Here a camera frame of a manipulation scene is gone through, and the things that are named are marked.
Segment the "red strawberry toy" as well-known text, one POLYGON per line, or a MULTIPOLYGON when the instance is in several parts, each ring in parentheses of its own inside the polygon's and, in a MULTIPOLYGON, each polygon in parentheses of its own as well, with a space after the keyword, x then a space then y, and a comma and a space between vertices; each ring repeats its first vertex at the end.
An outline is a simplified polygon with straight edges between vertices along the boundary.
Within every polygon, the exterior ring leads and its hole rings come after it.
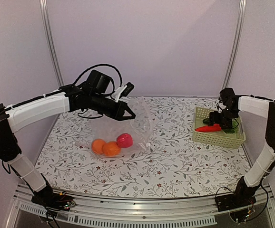
POLYGON ((128 133, 123 133, 117 137, 117 145, 120 148, 129 148, 133 145, 133 138, 128 133))

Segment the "orange tangerine front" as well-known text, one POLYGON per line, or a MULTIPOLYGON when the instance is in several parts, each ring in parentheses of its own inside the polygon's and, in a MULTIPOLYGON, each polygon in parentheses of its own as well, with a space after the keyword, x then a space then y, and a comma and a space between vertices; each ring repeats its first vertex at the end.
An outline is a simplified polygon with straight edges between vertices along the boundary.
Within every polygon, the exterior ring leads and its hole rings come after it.
POLYGON ((91 149, 95 154, 103 155, 103 146, 106 142, 103 139, 95 139, 91 144, 91 149))

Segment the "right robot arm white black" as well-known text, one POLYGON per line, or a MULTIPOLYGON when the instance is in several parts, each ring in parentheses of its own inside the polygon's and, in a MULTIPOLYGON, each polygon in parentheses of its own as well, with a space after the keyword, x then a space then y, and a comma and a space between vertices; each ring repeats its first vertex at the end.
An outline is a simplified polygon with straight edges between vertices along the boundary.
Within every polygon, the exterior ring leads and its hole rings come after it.
POLYGON ((251 114, 250 120, 245 120, 247 141, 253 143, 259 150, 258 157, 251 169, 238 181, 231 203, 235 207, 243 206, 260 187, 262 180, 275 167, 275 100, 254 95, 237 95, 230 87, 219 93, 219 104, 222 110, 209 114, 209 124, 219 124, 223 130, 232 128, 231 121, 240 113, 251 114))

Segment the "clear zip top bag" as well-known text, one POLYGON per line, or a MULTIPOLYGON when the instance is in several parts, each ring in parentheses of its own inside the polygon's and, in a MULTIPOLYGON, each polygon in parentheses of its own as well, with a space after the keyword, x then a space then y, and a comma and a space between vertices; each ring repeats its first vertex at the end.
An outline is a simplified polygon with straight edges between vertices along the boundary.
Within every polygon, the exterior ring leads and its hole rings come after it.
POLYGON ((121 157, 147 151, 153 130, 148 105, 144 97, 129 98, 126 102, 136 114, 134 119, 116 121, 104 116, 91 120, 92 132, 89 142, 76 143, 76 145, 101 158, 121 157))

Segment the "green leafy vegetable toy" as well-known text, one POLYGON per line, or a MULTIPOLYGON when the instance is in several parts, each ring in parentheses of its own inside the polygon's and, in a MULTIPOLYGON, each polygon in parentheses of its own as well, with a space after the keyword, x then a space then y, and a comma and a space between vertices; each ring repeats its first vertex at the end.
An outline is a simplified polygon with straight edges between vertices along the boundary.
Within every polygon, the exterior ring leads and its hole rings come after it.
POLYGON ((239 126, 239 122, 237 121, 237 119, 233 119, 232 120, 232 127, 231 128, 223 128, 223 132, 227 133, 227 134, 232 134, 236 132, 236 129, 239 126))

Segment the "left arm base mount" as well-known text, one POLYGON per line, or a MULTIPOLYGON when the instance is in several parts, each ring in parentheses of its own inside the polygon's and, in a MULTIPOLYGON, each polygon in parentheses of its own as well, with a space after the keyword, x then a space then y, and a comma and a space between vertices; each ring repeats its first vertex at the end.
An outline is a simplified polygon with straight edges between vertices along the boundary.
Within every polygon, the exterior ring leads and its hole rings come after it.
POLYGON ((49 182, 43 175, 42 177, 45 181, 45 187, 40 191, 34 191, 33 189, 31 189, 33 193, 33 203, 42 205, 43 207, 54 211, 69 211, 70 208, 76 205, 74 198, 68 195, 66 191, 54 193, 53 188, 51 187, 49 182))

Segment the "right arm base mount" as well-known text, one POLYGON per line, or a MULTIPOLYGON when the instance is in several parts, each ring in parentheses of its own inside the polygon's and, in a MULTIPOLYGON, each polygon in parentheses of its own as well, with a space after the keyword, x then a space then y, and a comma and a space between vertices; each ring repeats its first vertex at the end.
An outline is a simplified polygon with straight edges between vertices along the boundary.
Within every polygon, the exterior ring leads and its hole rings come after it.
POLYGON ((220 189, 229 190, 227 187, 223 186, 216 192, 215 203, 219 212, 237 209, 256 203, 255 192, 257 187, 237 186, 235 192, 218 196, 217 193, 220 189))

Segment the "orange tangerine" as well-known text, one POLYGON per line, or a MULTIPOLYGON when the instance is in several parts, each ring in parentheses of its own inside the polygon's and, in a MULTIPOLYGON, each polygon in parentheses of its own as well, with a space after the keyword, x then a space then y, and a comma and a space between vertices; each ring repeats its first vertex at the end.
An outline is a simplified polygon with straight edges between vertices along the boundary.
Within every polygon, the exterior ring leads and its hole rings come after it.
POLYGON ((110 141, 103 145, 102 151, 105 156, 111 157, 120 154, 121 148, 118 146, 117 142, 110 141))
POLYGON ((95 139, 91 144, 91 149, 95 154, 103 155, 103 146, 106 142, 103 139, 95 139))

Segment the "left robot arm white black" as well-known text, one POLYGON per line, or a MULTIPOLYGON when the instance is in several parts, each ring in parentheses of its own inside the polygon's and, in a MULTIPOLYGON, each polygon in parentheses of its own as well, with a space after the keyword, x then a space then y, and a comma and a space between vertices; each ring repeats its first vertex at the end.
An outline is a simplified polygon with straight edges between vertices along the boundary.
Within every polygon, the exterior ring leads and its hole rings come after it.
POLYGON ((128 104, 120 101, 133 90, 134 85, 128 82, 106 93, 108 86, 114 83, 113 79, 94 67, 90 71, 86 81, 81 84, 74 82, 64 85, 51 93, 15 105, 0 104, 0 160, 6 162, 37 193, 45 206, 52 206, 56 196, 31 161, 22 155, 16 132, 47 117, 76 110, 93 110, 100 116, 117 121, 136 117, 128 104))

